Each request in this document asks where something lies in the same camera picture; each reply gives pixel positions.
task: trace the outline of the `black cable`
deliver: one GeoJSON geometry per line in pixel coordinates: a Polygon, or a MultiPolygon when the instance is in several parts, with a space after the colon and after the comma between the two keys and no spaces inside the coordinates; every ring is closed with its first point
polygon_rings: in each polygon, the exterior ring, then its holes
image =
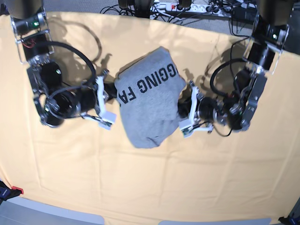
{"type": "Polygon", "coordinates": [[[114,6],[106,6],[106,7],[104,7],[104,8],[101,9],[100,14],[102,13],[102,11],[103,11],[105,8],[114,8],[114,7],[116,7],[116,6],[119,6],[119,5],[117,4],[117,5],[114,5],[114,6]]]}
{"type": "Polygon", "coordinates": [[[66,83],[66,82],[62,82],[64,85],[68,86],[68,87],[71,87],[70,84],[66,83]]]}
{"type": "Polygon", "coordinates": [[[215,129],[215,131],[217,132],[217,134],[220,135],[221,137],[228,137],[229,135],[231,135],[231,133],[232,133],[232,131],[233,131],[233,129],[231,128],[231,129],[230,129],[230,132],[229,132],[227,135],[224,135],[224,134],[222,134],[222,133],[220,133],[220,132],[218,131],[218,129],[216,128],[216,126],[214,126],[214,129],[215,129]]]}
{"type": "MultiPolygon", "coordinates": [[[[255,0],[234,3],[234,4],[231,4],[231,5],[228,5],[228,6],[221,7],[221,8],[219,8],[219,10],[220,10],[220,9],[223,9],[223,8],[227,8],[227,7],[232,7],[232,6],[241,5],[241,4],[243,4],[243,3],[250,3],[250,2],[253,2],[253,1],[255,1],[255,0]]],[[[202,15],[202,14],[205,14],[205,13],[211,13],[211,12],[213,12],[213,11],[214,11],[214,9],[212,9],[212,10],[209,11],[209,12],[198,13],[198,14],[196,14],[196,15],[194,15],[194,16],[189,17],[189,18],[182,19],[181,21],[188,20],[188,19],[194,18],[194,17],[196,17],[196,16],[199,16],[199,15],[202,15]]]]}
{"type": "Polygon", "coordinates": [[[232,59],[232,60],[229,60],[225,63],[223,63],[221,66],[219,66],[214,72],[213,74],[211,75],[211,78],[210,78],[210,88],[211,90],[216,93],[217,95],[220,95],[220,96],[223,96],[223,97],[227,97],[227,93],[225,92],[222,92],[220,90],[218,90],[215,85],[214,85],[214,81],[215,81],[215,78],[217,76],[217,74],[222,70],[224,69],[225,67],[229,66],[230,64],[232,63],[237,63],[237,62],[245,62],[242,58],[238,58],[238,59],[232,59]]]}
{"type": "MultiPolygon", "coordinates": [[[[80,85],[80,86],[73,86],[73,87],[65,87],[65,88],[60,88],[56,91],[54,91],[50,96],[49,96],[49,102],[51,102],[51,100],[58,94],[61,94],[65,91],[69,91],[69,90],[76,90],[76,89],[81,89],[81,88],[88,88],[88,86],[85,85],[80,85]]],[[[74,116],[74,117],[62,117],[59,116],[58,114],[56,114],[55,112],[52,111],[51,107],[48,107],[49,112],[51,113],[52,116],[60,119],[60,120],[64,120],[64,119],[73,119],[73,118],[78,118],[81,116],[74,116]]]]}
{"type": "Polygon", "coordinates": [[[170,23],[172,20],[174,20],[175,18],[178,18],[182,13],[184,13],[187,10],[187,8],[183,9],[179,14],[173,16],[173,18],[171,20],[168,21],[168,23],[170,23]]]}
{"type": "Polygon", "coordinates": [[[129,15],[128,12],[130,12],[131,15],[134,16],[132,14],[134,11],[132,11],[131,9],[128,9],[128,8],[122,8],[121,11],[119,12],[119,15],[121,15],[122,13],[126,13],[125,15],[129,15]]]}
{"type": "Polygon", "coordinates": [[[240,37],[240,38],[245,38],[245,37],[248,37],[248,36],[246,36],[246,35],[238,35],[238,34],[235,34],[234,32],[233,32],[233,15],[231,15],[231,31],[232,31],[232,34],[234,35],[234,36],[236,36],[236,37],[240,37]]]}
{"type": "Polygon", "coordinates": [[[229,25],[229,32],[231,35],[233,35],[233,32],[231,31],[231,18],[228,18],[228,25],[229,25]]]}
{"type": "MultiPolygon", "coordinates": [[[[237,43],[240,43],[246,39],[248,39],[249,37],[247,36],[246,38],[243,38],[241,40],[238,40],[236,42],[234,42],[232,45],[231,45],[231,48],[230,48],[230,62],[232,61],[233,59],[233,47],[237,44],[237,43]]],[[[231,76],[233,78],[233,84],[234,84],[234,87],[235,89],[237,90],[238,94],[240,95],[240,89],[239,89],[239,86],[237,85],[237,81],[235,80],[235,74],[233,72],[233,66],[232,66],[232,62],[230,63],[230,72],[231,72],[231,76]]]]}
{"type": "Polygon", "coordinates": [[[247,23],[244,23],[244,25],[241,27],[241,29],[239,30],[239,33],[242,31],[242,29],[244,29],[244,27],[247,25],[247,23]]]}
{"type": "MultiPolygon", "coordinates": [[[[179,6],[179,3],[176,5],[176,8],[178,8],[178,6],[179,6]]],[[[172,11],[173,11],[173,8],[171,8],[171,12],[172,11]]],[[[167,21],[168,23],[170,22],[170,19],[171,19],[171,17],[168,18],[168,21],[167,21]]]]}
{"type": "Polygon", "coordinates": [[[209,121],[205,121],[205,122],[203,122],[203,123],[200,123],[200,124],[197,124],[197,125],[193,125],[193,130],[194,130],[194,129],[197,129],[197,128],[199,128],[199,127],[201,127],[202,125],[204,125],[204,124],[206,124],[206,123],[209,123],[209,121]]]}
{"type": "Polygon", "coordinates": [[[162,16],[162,14],[158,11],[158,8],[156,8],[156,6],[155,5],[153,5],[154,6],[154,8],[156,9],[156,11],[157,11],[157,13],[158,13],[158,16],[155,18],[155,19],[157,19],[159,16],[165,21],[165,19],[164,19],[164,17],[162,16]]]}
{"type": "Polygon", "coordinates": [[[120,12],[119,15],[128,15],[128,12],[120,12]]]}
{"type": "Polygon", "coordinates": [[[131,15],[134,16],[134,14],[132,14],[132,12],[134,12],[134,11],[131,9],[131,5],[129,5],[129,9],[130,9],[131,15]]]}
{"type": "Polygon", "coordinates": [[[67,45],[65,43],[62,42],[58,42],[58,41],[43,41],[43,42],[38,42],[36,43],[36,46],[58,46],[58,47],[62,47],[62,48],[66,48],[68,50],[70,50],[71,52],[75,53],[76,55],[78,55],[85,63],[86,65],[90,68],[91,71],[91,77],[83,84],[86,86],[89,86],[90,84],[94,83],[96,81],[96,70],[94,68],[93,63],[79,50],[73,48],[70,45],[67,45]]]}
{"type": "Polygon", "coordinates": [[[105,10],[103,14],[105,14],[105,13],[107,13],[108,11],[111,11],[111,10],[114,10],[114,11],[120,13],[119,10],[117,10],[115,7],[112,7],[112,6],[111,6],[111,7],[109,7],[107,10],[105,10]]]}

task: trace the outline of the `power strip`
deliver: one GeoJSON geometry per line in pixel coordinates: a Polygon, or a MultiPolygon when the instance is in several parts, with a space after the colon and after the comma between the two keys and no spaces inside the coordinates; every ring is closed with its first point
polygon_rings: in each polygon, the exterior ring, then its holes
{"type": "MultiPolygon", "coordinates": [[[[249,5],[249,8],[255,8],[253,4],[249,5]]],[[[162,11],[163,13],[176,16],[179,13],[182,17],[191,16],[191,15],[209,15],[209,16],[217,16],[217,17],[225,17],[230,18],[231,13],[225,12],[226,8],[223,10],[216,9],[212,12],[211,5],[201,5],[201,4],[192,4],[190,8],[184,9],[179,8],[177,3],[170,3],[170,2],[160,2],[159,0],[154,1],[154,6],[151,8],[153,12],[156,12],[157,10],[162,11]]]]}
{"type": "Polygon", "coordinates": [[[178,8],[176,3],[160,2],[156,5],[156,7],[159,9],[164,9],[165,12],[170,15],[177,15],[178,13],[182,12],[181,14],[182,16],[202,14],[202,15],[213,15],[213,16],[228,17],[228,18],[231,17],[230,13],[226,13],[223,10],[215,10],[214,12],[211,12],[212,10],[211,5],[192,4],[189,9],[184,9],[184,8],[178,8]]]}

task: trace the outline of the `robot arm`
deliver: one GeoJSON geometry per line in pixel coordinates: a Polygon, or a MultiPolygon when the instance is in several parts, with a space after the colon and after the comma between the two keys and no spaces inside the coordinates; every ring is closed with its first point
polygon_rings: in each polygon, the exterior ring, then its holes
{"type": "Polygon", "coordinates": [[[109,95],[105,91],[104,79],[108,70],[96,76],[92,62],[77,49],[52,41],[42,0],[7,0],[11,23],[21,62],[27,62],[33,100],[41,123],[52,128],[60,126],[65,119],[81,117],[95,120],[100,127],[110,129],[116,115],[107,112],[105,102],[109,95]],[[20,45],[25,55],[22,60],[20,45]],[[91,77],[75,87],[66,87],[58,64],[50,58],[53,46],[66,48],[82,58],[91,70],[91,77]],[[44,104],[41,96],[45,95],[44,104]],[[87,111],[95,109],[98,116],[90,116],[87,111]]]}
{"type": "MultiPolygon", "coordinates": [[[[99,92],[99,81],[96,78],[92,63],[82,54],[92,71],[89,82],[80,87],[66,88],[62,86],[61,71],[59,66],[50,60],[49,54],[53,51],[51,46],[65,47],[74,53],[76,49],[51,40],[50,31],[43,10],[42,0],[7,0],[6,5],[12,15],[16,43],[22,44],[26,61],[30,64],[28,75],[34,93],[34,102],[43,124],[51,127],[59,126],[64,119],[74,117],[86,117],[99,121],[102,125],[111,125],[114,116],[108,119],[101,118],[106,110],[103,101],[109,97],[102,90],[99,92]],[[26,36],[30,31],[36,33],[26,36]],[[46,95],[45,106],[42,107],[39,98],[46,95]],[[91,117],[86,112],[96,109],[99,117],[91,117]]],[[[258,0],[258,11],[254,23],[250,44],[243,59],[233,59],[221,65],[213,74],[210,86],[212,90],[221,95],[223,100],[205,97],[199,92],[192,82],[191,98],[179,105],[181,116],[188,119],[181,122],[180,128],[189,136],[195,130],[211,132],[213,123],[228,125],[232,131],[245,131],[250,126],[250,121],[256,111],[258,100],[267,82],[265,73],[270,70],[275,53],[283,51],[284,43],[288,35],[287,21],[293,8],[293,0],[258,0]],[[237,61],[245,61],[247,65],[234,79],[235,90],[231,94],[221,93],[214,87],[214,78],[225,66],[237,61]]]]}
{"type": "Polygon", "coordinates": [[[288,35],[287,25],[293,9],[293,0],[258,0],[258,15],[254,23],[253,33],[243,59],[233,59],[221,65],[211,76],[210,87],[223,100],[203,98],[199,90],[192,90],[191,99],[179,104],[182,117],[189,117],[180,123],[180,129],[185,137],[191,136],[195,130],[211,132],[213,124],[228,125],[231,131],[246,131],[258,106],[258,100],[263,93],[267,78],[265,73],[271,68],[275,54],[282,53],[288,35]],[[231,94],[218,91],[214,79],[218,72],[235,62],[246,62],[246,66],[234,78],[235,90],[231,94]]]}

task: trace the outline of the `electrical outlet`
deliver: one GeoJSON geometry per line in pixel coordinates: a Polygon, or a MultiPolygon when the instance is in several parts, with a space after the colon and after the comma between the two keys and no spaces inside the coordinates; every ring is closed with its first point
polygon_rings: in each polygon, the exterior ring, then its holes
{"type": "MultiPolygon", "coordinates": [[[[165,5],[165,12],[171,15],[176,15],[182,12],[184,9],[178,9],[176,3],[168,3],[161,2],[160,4],[165,5]]],[[[204,14],[204,15],[212,15],[212,16],[220,16],[220,17],[231,17],[230,14],[224,12],[223,10],[219,10],[218,12],[207,12],[206,8],[211,7],[210,5],[200,5],[200,4],[192,4],[189,10],[185,10],[181,15],[196,15],[196,14],[204,14]]]]}

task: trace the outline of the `screw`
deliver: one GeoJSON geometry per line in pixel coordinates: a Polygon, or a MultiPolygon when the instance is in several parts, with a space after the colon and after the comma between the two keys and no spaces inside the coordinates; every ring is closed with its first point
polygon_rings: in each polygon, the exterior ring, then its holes
{"type": "Polygon", "coordinates": [[[248,124],[248,122],[246,120],[242,120],[242,125],[246,126],[248,124]]]}
{"type": "Polygon", "coordinates": [[[190,86],[191,88],[193,88],[193,87],[195,86],[195,84],[194,84],[193,81],[189,81],[188,84],[189,84],[189,86],[190,86]]]}

